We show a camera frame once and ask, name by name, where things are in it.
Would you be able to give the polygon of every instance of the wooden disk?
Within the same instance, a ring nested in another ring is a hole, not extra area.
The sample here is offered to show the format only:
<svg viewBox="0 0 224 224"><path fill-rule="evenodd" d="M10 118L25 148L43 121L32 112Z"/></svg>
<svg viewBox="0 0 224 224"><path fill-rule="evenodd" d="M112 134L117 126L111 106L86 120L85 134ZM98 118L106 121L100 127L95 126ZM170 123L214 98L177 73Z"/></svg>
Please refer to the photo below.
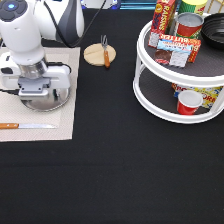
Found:
<svg viewBox="0 0 224 224"><path fill-rule="evenodd" d="M107 51L109 53L110 63L116 57L116 51L110 45L107 46ZM93 44L87 47L84 51L85 60L95 66L103 66L104 65L104 49L101 44Z"/></svg>

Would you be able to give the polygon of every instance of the snack box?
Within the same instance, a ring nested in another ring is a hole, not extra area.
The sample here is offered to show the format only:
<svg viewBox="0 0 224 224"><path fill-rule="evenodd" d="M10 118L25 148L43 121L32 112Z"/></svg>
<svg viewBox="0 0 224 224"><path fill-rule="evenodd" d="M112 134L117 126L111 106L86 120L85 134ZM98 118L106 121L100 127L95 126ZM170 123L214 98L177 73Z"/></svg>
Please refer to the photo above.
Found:
<svg viewBox="0 0 224 224"><path fill-rule="evenodd" d="M191 55L188 59L188 62L195 62L196 56L199 52L200 46L201 46L201 41L196 40L196 39L189 39L189 38L183 38L183 37L176 37L176 36L170 36L170 35L160 35L160 39L164 40L172 40L174 42L179 42L179 43L185 43L188 45L192 45L192 52Z"/></svg>
<svg viewBox="0 0 224 224"><path fill-rule="evenodd" d="M153 16L148 45L156 48L160 34L169 34L178 0L158 0Z"/></svg>
<svg viewBox="0 0 224 224"><path fill-rule="evenodd" d="M198 88L198 87L181 86L181 85L172 83L172 88L175 90L174 97L178 97L178 94L184 90L194 90L196 92L201 93L203 96L202 107L211 109L219 93L221 92L223 86L212 87L212 88Z"/></svg>
<svg viewBox="0 0 224 224"><path fill-rule="evenodd" d="M176 37L174 36L160 35L157 51L155 53L155 61L160 64L183 68L192 52L193 45L175 41L175 39Z"/></svg>

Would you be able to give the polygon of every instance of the can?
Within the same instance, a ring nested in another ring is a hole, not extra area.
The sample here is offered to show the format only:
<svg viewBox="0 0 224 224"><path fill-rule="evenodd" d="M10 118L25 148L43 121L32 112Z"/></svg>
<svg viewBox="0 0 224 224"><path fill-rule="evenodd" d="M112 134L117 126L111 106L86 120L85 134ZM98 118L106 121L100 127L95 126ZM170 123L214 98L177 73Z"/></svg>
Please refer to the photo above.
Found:
<svg viewBox="0 0 224 224"><path fill-rule="evenodd" d="M185 12L177 16L174 36L198 39L204 19L196 13Z"/></svg>
<svg viewBox="0 0 224 224"><path fill-rule="evenodd" d="M178 14L192 12L202 15L208 0L182 0Z"/></svg>

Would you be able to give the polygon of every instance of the red can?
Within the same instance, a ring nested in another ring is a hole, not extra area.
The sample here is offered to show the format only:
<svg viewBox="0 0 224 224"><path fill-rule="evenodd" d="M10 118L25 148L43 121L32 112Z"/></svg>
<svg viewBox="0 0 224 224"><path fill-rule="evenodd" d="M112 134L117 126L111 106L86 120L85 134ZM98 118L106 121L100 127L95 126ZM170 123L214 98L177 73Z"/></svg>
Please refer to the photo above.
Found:
<svg viewBox="0 0 224 224"><path fill-rule="evenodd" d="M182 13L176 18L174 36L198 39L203 23L203 17L196 13Z"/></svg>

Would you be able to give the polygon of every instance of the white turntable organizer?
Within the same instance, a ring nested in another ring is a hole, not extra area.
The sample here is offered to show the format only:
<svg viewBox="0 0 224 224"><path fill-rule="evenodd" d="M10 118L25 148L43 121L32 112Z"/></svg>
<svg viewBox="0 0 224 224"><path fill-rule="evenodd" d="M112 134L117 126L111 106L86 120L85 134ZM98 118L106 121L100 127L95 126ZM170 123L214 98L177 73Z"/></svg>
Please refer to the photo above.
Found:
<svg viewBox="0 0 224 224"><path fill-rule="evenodd" d="M195 63L186 68L162 66L153 59L155 49L148 47L152 21L142 29L137 42L134 93L141 105L152 114L176 123L200 123L217 116L224 109L224 88L212 108L200 107L195 115L180 115L171 83L189 87L218 87L224 85L224 52L213 49L202 40Z"/></svg>

